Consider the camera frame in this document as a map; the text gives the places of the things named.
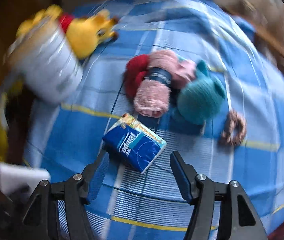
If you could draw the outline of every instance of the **metal screw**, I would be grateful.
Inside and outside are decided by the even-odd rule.
[[[82,178],[82,174],[75,174],[74,176],[73,176],[73,179],[75,179],[75,180],[80,180]]]
[[[206,176],[205,176],[204,174],[199,174],[199,175],[197,175],[197,178],[198,178],[199,180],[206,180]]]
[[[45,187],[47,184],[48,184],[48,181],[46,179],[40,181],[40,185],[42,187]]]
[[[231,185],[232,185],[233,187],[238,187],[238,182],[237,182],[236,180],[232,180],[232,181],[231,181]]]

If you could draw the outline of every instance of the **striped fabric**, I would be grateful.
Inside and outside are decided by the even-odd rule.
[[[111,155],[95,201],[87,207],[91,226],[101,239],[183,239],[192,208],[182,198],[169,165],[178,150],[186,163],[214,181],[238,180],[268,233],[284,221],[284,77],[255,49],[231,17],[204,0],[107,0],[78,8],[91,16],[101,9],[121,20],[119,38],[98,46],[83,62],[78,90],[52,109],[36,102],[25,159],[46,168],[52,181],[63,181],[92,163],[102,136],[128,112],[167,141],[167,148],[141,175]],[[208,120],[202,137],[191,124],[138,116],[123,90],[128,60],[158,49],[207,62],[227,91],[220,113]],[[240,147],[222,147],[218,138],[229,109],[247,119]],[[215,204],[210,239],[216,238],[219,207]],[[67,238],[63,202],[61,230]]]

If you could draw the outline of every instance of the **white object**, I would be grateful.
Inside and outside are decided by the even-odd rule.
[[[4,62],[34,94],[54,105],[74,92],[83,76],[62,29],[50,18],[17,38]]]
[[[0,190],[9,195],[15,190],[28,185],[32,194],[41,180],[50,181],[51,176],[45,169],[29,168],[0,162]]]

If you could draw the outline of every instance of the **blue tissue pack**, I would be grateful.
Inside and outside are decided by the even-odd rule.
[[[166,147],[166,141],[128,113],[112,125],[103,141],[142,174]]]

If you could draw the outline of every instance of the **red collar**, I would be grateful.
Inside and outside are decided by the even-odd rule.
[[[70,14],[67,14],[67,13],[63,13],[59,18],[58,18],[58,21],[60,22],[61,24],[61,27],[64,31],[64,33],[66,33],[71,21],[73,21],[75,17],[70,15]]]

